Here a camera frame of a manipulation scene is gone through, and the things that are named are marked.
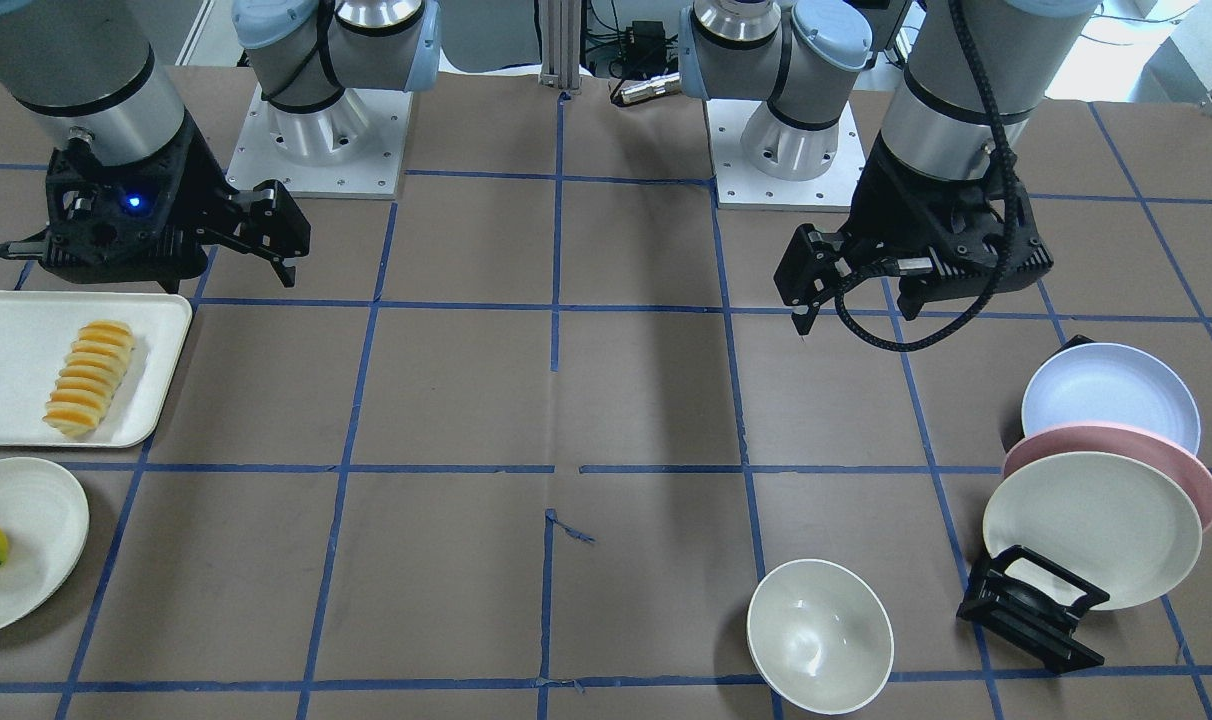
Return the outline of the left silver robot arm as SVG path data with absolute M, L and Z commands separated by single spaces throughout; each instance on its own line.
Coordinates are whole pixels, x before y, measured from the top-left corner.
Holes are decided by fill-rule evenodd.
M 917 352 L 962 328 L 993 296 L 1053 268 L 1014 147 L 1091 1 L 931 1 L 836 232 L 793 233 L 772 275 L 797 335 L 831 304 L 868 345 Z M 741 147 L 783 181 L 821 177 L 839 154 L 840 119 L 874 55 L 865 15 L 845 1 L 696 1 L 678 40 L 684 95 L 756 102 Z M 907 320 L 924 305 L 968 299 L 922 341 L 884 341 L 850 315 L 847 295 L 875 278 L 899 282 Z

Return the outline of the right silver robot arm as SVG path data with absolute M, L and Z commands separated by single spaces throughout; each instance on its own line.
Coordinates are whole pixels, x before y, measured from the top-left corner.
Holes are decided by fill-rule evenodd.
M 285 287 L 310 250 L 292 196 L 304 168 L 376 145 L 367 92 L 423 92 L 441 59 L 438 1 L 236 1 L 263 137 L 288 164 L 225 176 L 121 1 L 0 1 L 0 82 L 53 143 L 47 224 L 0 242 L 65 282 L 158 282 L 175 293 L 221 245 L 267 261 Z

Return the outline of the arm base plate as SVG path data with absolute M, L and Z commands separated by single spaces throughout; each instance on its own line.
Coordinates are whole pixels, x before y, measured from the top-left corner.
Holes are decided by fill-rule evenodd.
M 227 181 L 248 192 L 276 179 L 295 199 L 394 200 L 415 95 L 349 88 L 335 105 L 287 113 L 255 97 Z
M 837 126 L 817 133 L 795 132 L 771 119 L 760 126 L 764 141 L 753 147 L 744 137 L 760 105 L 707 101 L 719 202 L 725 208 L 847 213 L 865 167 L 852 105 L 844 105 Z

